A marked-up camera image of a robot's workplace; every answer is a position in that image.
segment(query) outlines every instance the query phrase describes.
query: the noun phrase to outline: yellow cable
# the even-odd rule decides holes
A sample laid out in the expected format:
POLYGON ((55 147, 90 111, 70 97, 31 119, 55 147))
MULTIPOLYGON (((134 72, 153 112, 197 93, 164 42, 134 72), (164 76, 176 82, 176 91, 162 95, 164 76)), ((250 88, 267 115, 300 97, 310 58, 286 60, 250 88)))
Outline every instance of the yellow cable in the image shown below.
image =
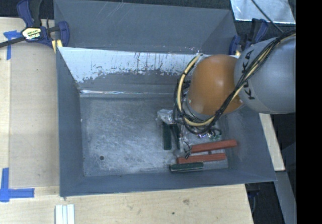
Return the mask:
MULTIPOLYGON (((289 35, 288 37, 285 37, 284 39, 281 39, 279 43, 281 43, 282 41, 284 41, 285 39, 288 39, 290 37, 295 36, 296 34, 292 34, 289 35)), ((252 67, 252 69, 250 69, 250 72, 247 74, 247 76, 245 77, 248 78, 258 67, 259 63, 262 61, 263 58, 265 58, 268 53, 272 50, 272 48, 267 48, 265 50, 265 52, 259 57, 259 59, 257 60, 256 64, 252 67)), ((193 60, 189 63, 189 65, 187 66, 187 68, 185 69, 184 73, 187 73, 192 66, 195 64, 195 62, 198 60, 198 58, 200 57, 200 55, 197 55, 196 57, 193 58, 193 60)), ((179 80, 179 84, 178 84, 178 91, 177 91, 177 104, 178 104, 178 109, 180 111, 182 111, 182 104, 181 104, 181 89, 182 89, 182 84, 183 81, 185 79, 186 75, 183 74, 179 80)), ((241 85, 241 87, 238 88, 238 90, 235 92, 234 96, 232 97, 231 101, 238 95, 238 93, 241 91, 241 89, 243 88, 243 85, 241 85)), ((204 126, 204 125, 208 125, 212 122, 212 120, 215 118, 215 116, 212 116, 211 118, 209 118, 208 120, 201 122, 201 123, 195 123, 190 121, 189 119, 187 119, 186 117, 184 117, 184 120, 187 124, 191 125, 191 126, 204 126)))

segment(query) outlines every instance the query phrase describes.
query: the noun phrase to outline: wooden table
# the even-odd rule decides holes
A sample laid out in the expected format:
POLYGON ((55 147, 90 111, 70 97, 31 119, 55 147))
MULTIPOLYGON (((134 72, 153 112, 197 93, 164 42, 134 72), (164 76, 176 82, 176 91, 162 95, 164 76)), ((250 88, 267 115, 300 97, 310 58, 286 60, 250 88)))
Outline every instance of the wooden table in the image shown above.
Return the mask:
MULTIPOLYGON (((19 18, 0 18, 0 42, 4 31, 22 30, 19 18)), ((32 50, 39 44, 23 44, 32 50)), ((0 171, 10 158, 10 73, 7 48, 0 49, 0 171)), ((275 170, 284 170, 269 115, 260 114, 275 170)), ((74 204, 75 222, 81 223, 253 223, 245 186, 135 192, 62 198, 59 186, 35 188, 35 197, 0 202, 0 223, 54 223, 59 204, 74 204)))

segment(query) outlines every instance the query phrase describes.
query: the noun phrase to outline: blue clamp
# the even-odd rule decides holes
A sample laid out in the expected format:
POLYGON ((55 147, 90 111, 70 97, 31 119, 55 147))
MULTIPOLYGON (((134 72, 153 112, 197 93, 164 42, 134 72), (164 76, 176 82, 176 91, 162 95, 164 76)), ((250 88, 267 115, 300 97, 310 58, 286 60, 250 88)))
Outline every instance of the blue clamp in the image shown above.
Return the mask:
POLYGON ((235 55, 237 50, 245 50, 252 44, 260 42, 268 30, 268 23, 264 19, 252 19, 252 27, 249 35, 235 35, 229 46, 229 55, 235 55))
MULTIPOLYGON (((8 32, 4 32, 4 36, 8 40, 11 40, 11 39, 22 37, 22 34, 20 32, 17 32, 17 31, 8 31, 8 32)), ((9 60, 10 58, 11 58, 11 45, 8 45, 8 48, 7 48, 7 60, 9 60)))
MULTIPOLYGON (((22 20, 24 20, 26 24, 26 29, 30 27, 35 27, 37 29, 40 29, 39 38, 36 38, 36 39, 26 38, 25 40, 27 42, 38 42, 52 48, 53 39, 50 37, 50 32, 48 31, 49 27, 47 26, 47 28, 45 28, 41 26, 41 21, 39 18, 39 9, 40 9, 41 3, 42 3, 42 0, 22 0, 17 4, 17 11, 18 11, 19 17, 22 20)), ((69 42, 68 23, 66 21, 61 21, 58 23, 58 26, 60 30, 60 40, 63 46, 67 46, 69 42)))
POLYGON ((0 202, 9 202, 12 198, 33 198, 35 188, 9 189, 9 168, 2 169, 0 202))

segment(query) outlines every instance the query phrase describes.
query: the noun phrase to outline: black cable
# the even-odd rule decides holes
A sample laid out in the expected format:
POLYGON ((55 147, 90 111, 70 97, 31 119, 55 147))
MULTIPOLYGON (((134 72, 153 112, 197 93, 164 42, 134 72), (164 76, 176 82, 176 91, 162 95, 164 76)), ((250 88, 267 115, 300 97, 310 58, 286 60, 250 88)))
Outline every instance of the black cable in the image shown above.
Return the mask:
POLYGON ((272 19, 269 18, 268 15, 265 14, 265 12, 259 7, 259 5, 257 5, 257 3, 255 2, 255 0, 251 0, 253 2, 253 4, 256 6, 256 8, 266 17, 266 19, 268 21, 270 21, 272 23, 272 25, 277 29, 279 30, 281 33, 283 33, 283 30, 281 28, 279 28, 274 22, 272 19))

